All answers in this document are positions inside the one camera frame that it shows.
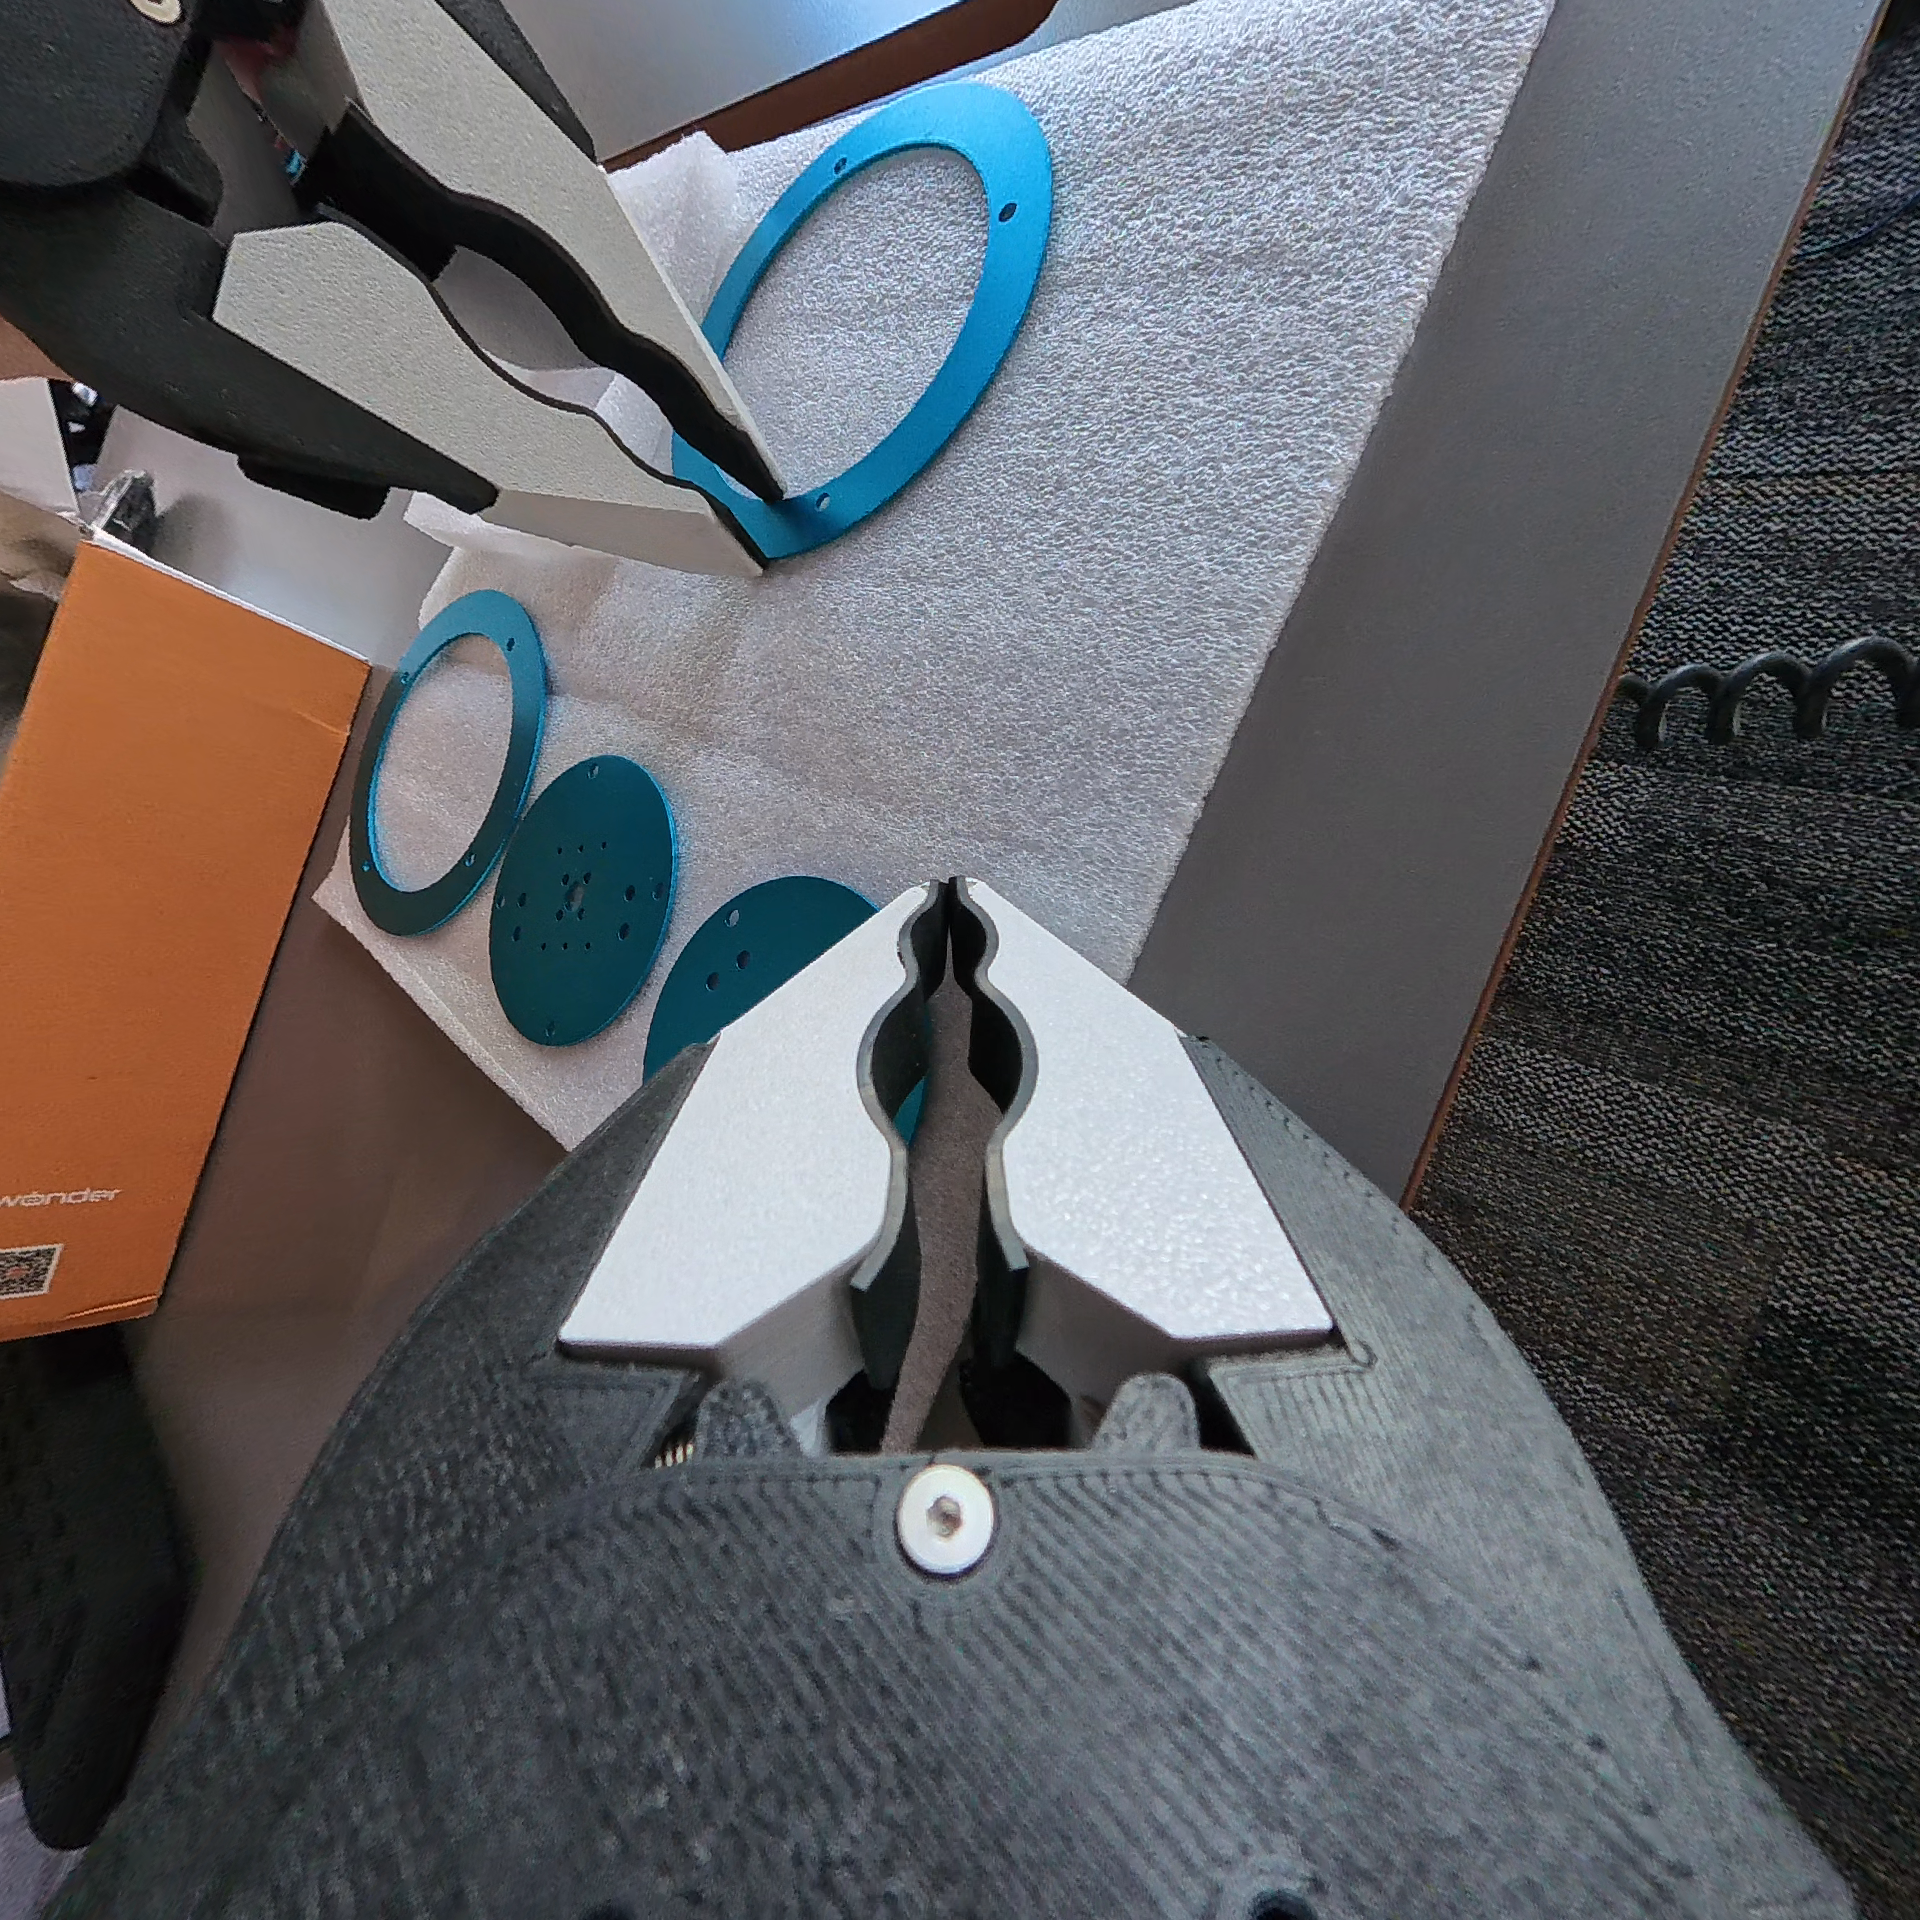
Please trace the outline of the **blue disc with few holes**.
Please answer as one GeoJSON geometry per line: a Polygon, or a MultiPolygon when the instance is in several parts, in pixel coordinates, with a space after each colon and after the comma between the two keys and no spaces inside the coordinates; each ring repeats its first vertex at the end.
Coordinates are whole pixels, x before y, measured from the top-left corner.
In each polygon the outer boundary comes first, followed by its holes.
{"type": "Polygon", "coordinates": [[[876,902],[852,886],[814,876],[766,880],[716,908],[663,981],[641,1074],[709,1042],[872,911],[876,902]]]}

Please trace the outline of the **grey desk with wooden edge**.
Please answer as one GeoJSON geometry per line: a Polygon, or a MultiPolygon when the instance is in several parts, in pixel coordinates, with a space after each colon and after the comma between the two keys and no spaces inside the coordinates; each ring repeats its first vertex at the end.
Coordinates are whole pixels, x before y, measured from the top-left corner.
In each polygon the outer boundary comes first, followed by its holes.
{"type": "MultiPolygon", "coordinates": [[[[1886,5],[1557,5],[1135,986],[1409,1200],[1886,5]]],[[[136,1378],[252,1568],[560,1149],[316,898],[136,1378]]]]}

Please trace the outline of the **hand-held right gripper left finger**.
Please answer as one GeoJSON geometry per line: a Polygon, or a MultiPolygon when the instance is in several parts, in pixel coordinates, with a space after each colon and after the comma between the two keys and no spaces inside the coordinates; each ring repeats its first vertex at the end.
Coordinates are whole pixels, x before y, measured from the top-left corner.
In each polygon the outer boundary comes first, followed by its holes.
{"type": "Polygon", "coordinates": [[[921,1308],[912,1146],[948,886],[901,891],[710,1044],[560,1350],[766,1386],[809,1452],[876,1452],[921,1308]]]}

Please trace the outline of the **blue disc with many holes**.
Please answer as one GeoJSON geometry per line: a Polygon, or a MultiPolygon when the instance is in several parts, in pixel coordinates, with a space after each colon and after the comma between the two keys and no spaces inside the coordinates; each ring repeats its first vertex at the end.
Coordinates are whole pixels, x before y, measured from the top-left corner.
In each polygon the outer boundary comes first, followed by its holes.
{"type": "Polygon", "coordinates": [[[664,792],[633,759],[582,759],[527,807],[489,918],[495,998],[522,1037],[566,1046],[625,1011],[656,962],[678,855],[664,792]]]}

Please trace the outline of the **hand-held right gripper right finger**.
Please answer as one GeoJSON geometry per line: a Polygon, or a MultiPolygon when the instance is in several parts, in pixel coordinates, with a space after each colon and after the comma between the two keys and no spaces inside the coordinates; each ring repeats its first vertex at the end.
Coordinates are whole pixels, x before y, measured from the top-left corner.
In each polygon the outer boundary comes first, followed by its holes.
{"type": "Polygon", "coordinates": [[[1332,1336],[1186,1035],[959,878],[952,971],[988,1141],[975,1354],[1045,1374],[1142,1374],[1332,1336]]]}

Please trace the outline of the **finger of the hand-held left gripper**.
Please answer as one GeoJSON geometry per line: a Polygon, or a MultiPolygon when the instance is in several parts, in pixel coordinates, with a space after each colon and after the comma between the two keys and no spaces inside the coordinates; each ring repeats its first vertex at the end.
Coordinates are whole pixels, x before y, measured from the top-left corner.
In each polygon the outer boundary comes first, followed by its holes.
{"type": "Polygon", "coordinates": [[[501,373],[414,267],[349,223],[237,234],[212,317],[490,483],[479,519],[668,568],[761,573],[704,492],[501,373]]]}
{"type": "Polygon", "coordinates": [[[439,276],[490,259],[588,364],[645,388],[674,430],[756,495],[773,452],[533,44],[497,3],[304,5],[296,62],[332,202],[439,276]]]}

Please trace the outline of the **white foam sheet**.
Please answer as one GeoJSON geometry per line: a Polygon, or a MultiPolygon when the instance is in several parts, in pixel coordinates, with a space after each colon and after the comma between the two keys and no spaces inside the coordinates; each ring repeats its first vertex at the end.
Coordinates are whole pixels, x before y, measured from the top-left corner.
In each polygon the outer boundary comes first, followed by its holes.
{"type": "Polygon", "coordinates": [[[746,582],[479,534],[422,600],[533,614],[538,781],[599,752],[661,781],[678,902],[634,1005],[522,1040],[489,884],[401,940],[340,851],[320,904],[564,1146],[637,1086],[689,930],[759,880],[974,874],[1127,976],[1546,16],[1186,5],[990,66],[1046,133],[1046,259],[898,500],[746,582]]]}

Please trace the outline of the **orange cardboard kit box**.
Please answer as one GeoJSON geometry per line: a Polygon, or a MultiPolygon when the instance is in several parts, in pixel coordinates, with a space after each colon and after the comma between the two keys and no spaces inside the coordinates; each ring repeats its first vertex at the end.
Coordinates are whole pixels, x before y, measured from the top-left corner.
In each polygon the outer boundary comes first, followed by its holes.
{"type": "Polygon", "coordinates": [[[4,503],[78,548],[4,766],[2,1336],[158,1303],[368,663],[79,538],[4,382],[4,503]]]}

